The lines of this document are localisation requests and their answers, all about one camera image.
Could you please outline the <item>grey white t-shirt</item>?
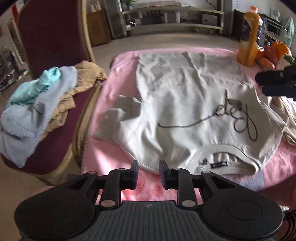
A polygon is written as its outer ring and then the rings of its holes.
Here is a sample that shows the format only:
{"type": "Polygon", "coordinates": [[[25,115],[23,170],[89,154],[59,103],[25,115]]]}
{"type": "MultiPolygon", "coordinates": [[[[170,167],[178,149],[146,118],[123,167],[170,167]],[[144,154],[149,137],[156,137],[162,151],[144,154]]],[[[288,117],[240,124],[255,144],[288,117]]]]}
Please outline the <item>grey white t-shirt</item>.
{"type": "Polygon", "coordinates": [[[281,142],[284,114],[232,57],[145,53],[135,76],[139,97],[119,96],[94,137],[152,172],[165,160],[192,174],[253,175],[281,142]]]}

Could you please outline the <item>red apple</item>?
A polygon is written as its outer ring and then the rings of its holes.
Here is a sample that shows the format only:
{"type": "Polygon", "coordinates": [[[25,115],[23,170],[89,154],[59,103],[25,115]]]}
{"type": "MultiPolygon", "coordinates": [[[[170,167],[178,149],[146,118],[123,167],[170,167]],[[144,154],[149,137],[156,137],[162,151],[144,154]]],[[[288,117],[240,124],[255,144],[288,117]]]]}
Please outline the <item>red apple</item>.
{"type": "Polygon", "coordinates": [[[263,51],[258,50],[255,61],[263,69],[275,70],[279,61],[276,49],[266,46],[263,51]]]}

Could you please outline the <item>orange juice bottle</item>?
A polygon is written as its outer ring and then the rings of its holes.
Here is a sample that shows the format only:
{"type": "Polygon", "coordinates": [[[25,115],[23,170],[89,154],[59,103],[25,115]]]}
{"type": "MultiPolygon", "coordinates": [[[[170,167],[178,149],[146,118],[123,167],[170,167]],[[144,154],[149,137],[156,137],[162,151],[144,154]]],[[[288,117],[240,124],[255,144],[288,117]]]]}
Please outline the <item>orange juice bottle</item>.
{"type": "Polygon", "coordinates": [[[255,63],[258,42],[262,33],[263,21],[258,14],[258,8],[251,6],[243,16],[241,29],[240,47],[237,61],[247,67],[255,63]]]}

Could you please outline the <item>tan beige jacket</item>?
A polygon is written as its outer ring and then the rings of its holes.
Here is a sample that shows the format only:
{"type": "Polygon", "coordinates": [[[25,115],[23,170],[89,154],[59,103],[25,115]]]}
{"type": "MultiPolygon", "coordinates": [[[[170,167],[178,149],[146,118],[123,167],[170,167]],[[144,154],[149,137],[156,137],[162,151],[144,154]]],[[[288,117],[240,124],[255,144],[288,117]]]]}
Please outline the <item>tan beige jacket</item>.
{"type": "Polygon", "coordinates": [[[77,84],[69,92],[62,95],[40,141],[43,141],[48,133],[65,125],[69,110],[77,107],[74,101],[75,95],[91,89],[97,80],[107,79],[105,70],[93,62],[84,60],[74,67],[77,69],[77,84]]]}

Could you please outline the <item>light blue knit sweater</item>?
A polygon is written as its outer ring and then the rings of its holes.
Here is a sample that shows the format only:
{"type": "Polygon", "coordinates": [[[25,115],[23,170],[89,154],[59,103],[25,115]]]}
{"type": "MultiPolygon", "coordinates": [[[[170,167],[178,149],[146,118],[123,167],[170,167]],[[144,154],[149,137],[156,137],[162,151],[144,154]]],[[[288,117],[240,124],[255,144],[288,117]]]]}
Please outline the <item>light blue knit sweater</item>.
{"type": "Polygon", "coordinates": [[[1,154],[23,168],[34,153],[63,94],[77,84],[77,69],[59,68],[61,77],[33,104],[12,105],[1,114],[1,154]]]}

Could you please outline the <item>turquoise garment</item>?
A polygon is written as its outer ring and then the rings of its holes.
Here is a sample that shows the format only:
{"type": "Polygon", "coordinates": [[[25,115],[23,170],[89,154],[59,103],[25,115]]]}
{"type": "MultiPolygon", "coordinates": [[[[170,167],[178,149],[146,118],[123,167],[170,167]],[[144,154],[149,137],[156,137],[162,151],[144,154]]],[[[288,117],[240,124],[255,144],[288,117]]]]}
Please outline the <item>turquoise garment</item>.
{"type": "Polygon", "coordinates": [[[22,106],[33,104],[35,99],[42,92],[52,88],[60,77],[61,72],[58,67],[44,70],[38,79],[22,83],[9,98],[6,108],[15,104],[22,106]]]}

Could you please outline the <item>grey tv shelf unit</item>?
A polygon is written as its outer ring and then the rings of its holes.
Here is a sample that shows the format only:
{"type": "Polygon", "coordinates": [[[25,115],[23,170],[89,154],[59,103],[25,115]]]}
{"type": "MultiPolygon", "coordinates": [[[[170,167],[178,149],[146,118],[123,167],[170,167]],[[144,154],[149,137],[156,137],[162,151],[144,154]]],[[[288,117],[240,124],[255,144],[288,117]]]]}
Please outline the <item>grey tv shelf unit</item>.
{"type": "Polygon", "coordinates": [[[128,36],[158,32],[192,31],[221,35],[224,1],[203,1],[196,7],[181,1],[151,1],[121,12],[128,36]]]}

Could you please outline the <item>wooden cabinet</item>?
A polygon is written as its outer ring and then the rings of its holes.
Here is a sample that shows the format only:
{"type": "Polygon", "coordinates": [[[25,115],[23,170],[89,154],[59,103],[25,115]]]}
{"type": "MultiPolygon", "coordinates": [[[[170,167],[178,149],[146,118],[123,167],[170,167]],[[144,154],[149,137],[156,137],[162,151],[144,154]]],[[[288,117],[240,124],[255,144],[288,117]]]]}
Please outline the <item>wooden cabinet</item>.
{"type": "Polygon", "coordinates": [[[110,43],[111,32],[104,9],[87,14],[87,27],[92,47],[110,43]]]}

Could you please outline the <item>maroon gold banquet chair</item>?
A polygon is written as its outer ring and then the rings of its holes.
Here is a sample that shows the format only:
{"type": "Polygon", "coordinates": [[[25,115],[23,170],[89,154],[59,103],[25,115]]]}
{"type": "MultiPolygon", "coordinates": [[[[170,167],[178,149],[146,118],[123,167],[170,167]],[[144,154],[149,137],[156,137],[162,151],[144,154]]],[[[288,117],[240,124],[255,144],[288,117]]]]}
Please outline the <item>maroon gold banquet chair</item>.
{"type": "Polygon", "coordinates": [[[93,56],[85,1],[28,1],[17,24],[32,80],[1,114],[1,159],[51,185],[72,160],[106,75],[93,56]]]}

